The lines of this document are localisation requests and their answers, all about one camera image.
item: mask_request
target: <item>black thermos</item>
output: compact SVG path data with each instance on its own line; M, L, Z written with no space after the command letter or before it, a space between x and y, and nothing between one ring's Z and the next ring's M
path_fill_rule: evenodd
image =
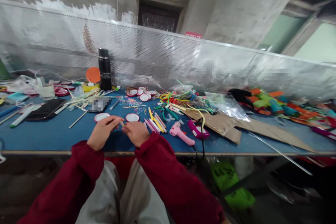
M107 49L98 49L98 65L100 70L100 89L111 90L111 64Z

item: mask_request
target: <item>red sleeve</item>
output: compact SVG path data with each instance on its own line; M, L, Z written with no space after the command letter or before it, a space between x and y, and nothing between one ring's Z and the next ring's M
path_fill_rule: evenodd
M86 141L75 144L72 156L56 178L40 193L19 224L75 223L104 167L104 153Z
M218 201L176 160L166 139L153 132L135 156L176 224L223 222Z

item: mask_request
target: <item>red sign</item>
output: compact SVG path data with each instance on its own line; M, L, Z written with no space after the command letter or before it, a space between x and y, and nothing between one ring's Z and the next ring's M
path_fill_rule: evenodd
M192 33L192 32L190 32L190 31L186 31L186 32L185 32L185 35L188 36L188 37L195 37L195 38L199 38L199 39L202 38L202 34L199 34L199 33Z

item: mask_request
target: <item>white cup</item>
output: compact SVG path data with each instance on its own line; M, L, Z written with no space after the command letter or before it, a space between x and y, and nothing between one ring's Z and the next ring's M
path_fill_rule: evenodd
M35 88L43 100L52 100L55 98L54 85L47 84L46 87Z

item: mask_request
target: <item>cardboard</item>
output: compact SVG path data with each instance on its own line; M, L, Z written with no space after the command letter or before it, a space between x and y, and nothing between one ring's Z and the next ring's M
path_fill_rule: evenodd
M285 144L299 147L310 152L316 152L314 149L310 148L292 133L289 133L288 131L281 129L277 126L251 119L251 122L245 122L241 120L238 121L236 127L258 133L260 135L272 138L274 140L278 140Z
M194 120L198 120L201 118L199 112L195 110L186 110L183 111L186 115L190 116ZM210 115L208 113L204 113L205 125L217 132L219 135L230 139L232 142L236 144L240 144L240 137L242 133L235 129L236 121L231 117L228 117L224 113L218 113L216 115Z

